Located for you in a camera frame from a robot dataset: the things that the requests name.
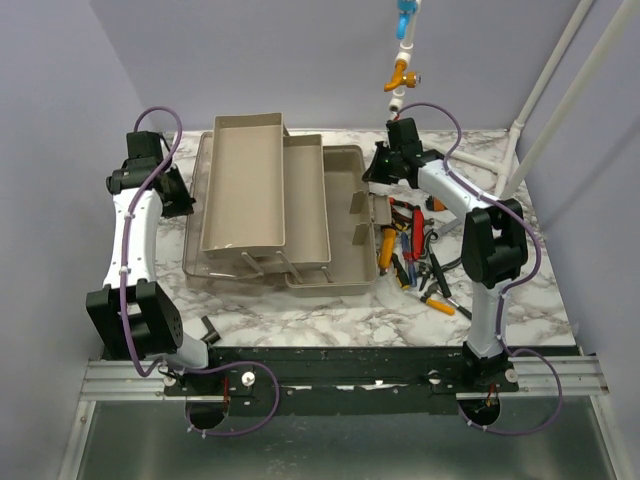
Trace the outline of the beige plastic tool box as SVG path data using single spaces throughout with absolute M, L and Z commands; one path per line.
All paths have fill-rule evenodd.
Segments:
M 375 229 L 391 220 L 370 192 L 358 145 L 290 134 L 280 113 L 218 116 L 191 181 L 182 270 L 189 287 L 283 284 L 298 296 L 366 293 L 378 278 Z

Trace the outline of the red folding knife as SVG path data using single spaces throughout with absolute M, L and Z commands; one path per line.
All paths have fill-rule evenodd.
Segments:
M 414 206 L 411 216 L 411 253 L 414 260 L 419 260 L 424 252 L 425 219 L 419 206 Z

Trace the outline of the yellow utility knife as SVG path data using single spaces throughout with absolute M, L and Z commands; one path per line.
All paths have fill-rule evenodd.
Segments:
M 382 244 L 380 247 L 378 268 L 385 272 L 392 263 L 396 241 L 396 230 L 391 226 L 382 228 Z

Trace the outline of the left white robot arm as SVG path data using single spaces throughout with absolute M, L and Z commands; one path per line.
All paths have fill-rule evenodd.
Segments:
M 128 158 L 106 179 L 115 211 L 109 269 L 102 287 L 86 295 L 86 310 L 111 357 L 166 358 L 189 369 L 188 384 L 209 395 L 220 387 L 222 372 L 209 362 L 207 344 L 184 332 L 155 271 L 160 219 L 193 214 L 195 199 L 172 164 L 144 184 L 163 161 L 161 134 L 130 132 L 126 141 Z

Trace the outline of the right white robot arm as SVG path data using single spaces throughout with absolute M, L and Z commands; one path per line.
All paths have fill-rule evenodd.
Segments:
M 504 351 L 504 289 L 528 260 L 522 208 L 515 200 L 499 201 L 480 190 L 450 168 L 447 158 L 425 150 L 413 119 L 389 120 L 386 131 L 363 180 L 386 185 L 405 180 L 441 201 L 463 223 L 461 260 L 473 287 L 465 347 L 476 358 L 459 371 L 467 389 L 483 391 L 497 375 L 488 359 Z

